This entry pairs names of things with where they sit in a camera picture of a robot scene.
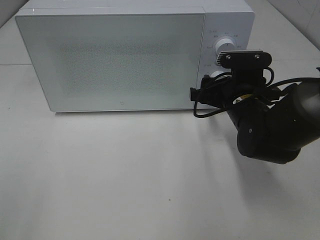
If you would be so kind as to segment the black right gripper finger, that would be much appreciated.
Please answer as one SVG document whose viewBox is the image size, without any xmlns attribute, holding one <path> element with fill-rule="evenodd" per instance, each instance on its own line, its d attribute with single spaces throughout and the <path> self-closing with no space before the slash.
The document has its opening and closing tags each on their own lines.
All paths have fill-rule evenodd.
<svg viewBox="0 0 320 240">
<path fill-rule="evenodd" d="M 192 102 L 206 103 L 208 101 L 207 89 L 206 88 L 196 89 L 191 87 L 189 89 L 189 99 Z"/>
<path fill-rule="evenodd" d="M 207 83 L 210 83 L 210 82 L 215 82 L 218 78 L 221 78 L 221 77 L 224 77 L 224 76 L 230 76 L 231 73 L 220 73 L 216 76 L 210 76 L 208 74 L 205 74 L 202 78 L 202 83 L 203 84 L 207 84 Z"/>
</svg>

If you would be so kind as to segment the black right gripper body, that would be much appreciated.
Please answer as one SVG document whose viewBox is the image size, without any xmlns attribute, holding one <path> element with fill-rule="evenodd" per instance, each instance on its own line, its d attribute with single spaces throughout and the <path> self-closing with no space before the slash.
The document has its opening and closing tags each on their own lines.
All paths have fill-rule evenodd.
<svg viewBox="0 0 320 240">
<path fill-rule="evenodd" d="M 207 102 L 198 103 L 223 109 L 232 105 L 236 98 L 252 95 L 266 104 L 268 99 L 261 95 L 261 91 L 265 87 L 266 79 L 264 77 L 242 80 L 229 75 L 206 84 L 203 84 L 201 80 L 200 88 L 207 89 Z"/>
</svg>

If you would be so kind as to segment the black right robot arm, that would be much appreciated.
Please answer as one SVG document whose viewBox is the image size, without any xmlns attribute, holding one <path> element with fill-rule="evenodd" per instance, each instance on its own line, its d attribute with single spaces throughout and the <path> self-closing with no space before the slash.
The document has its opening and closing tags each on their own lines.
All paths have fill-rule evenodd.
<svg viewBox="0 0 320 240">
<path fill-rule="evenodd" d="M 200 88 L 191 88 L 190 100 L 214 107 L 199 114 L 208 118 L 227 113 L 237 130 L 241 155 L 286 164 L 320 137 L 320 80 L 297 77 L 266 80 L 263 69 L 232 69 L 215 77 L 205 75 Z"/>
</svg>

